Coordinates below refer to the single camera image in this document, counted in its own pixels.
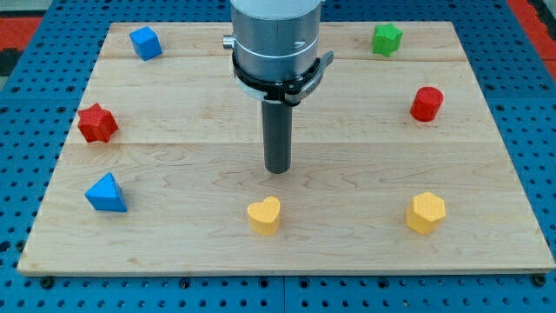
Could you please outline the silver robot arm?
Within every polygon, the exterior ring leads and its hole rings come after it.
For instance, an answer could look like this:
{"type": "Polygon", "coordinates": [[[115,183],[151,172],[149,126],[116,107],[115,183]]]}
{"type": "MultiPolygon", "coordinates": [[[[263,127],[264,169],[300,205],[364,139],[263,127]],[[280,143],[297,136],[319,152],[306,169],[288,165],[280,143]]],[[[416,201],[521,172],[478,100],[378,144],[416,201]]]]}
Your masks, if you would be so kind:
{"type": "Polygon", "coordinates": [[[333,55],[318,57],[321,0],[231,0],[235,76],[268,98],[310,93],[333,55]]]}

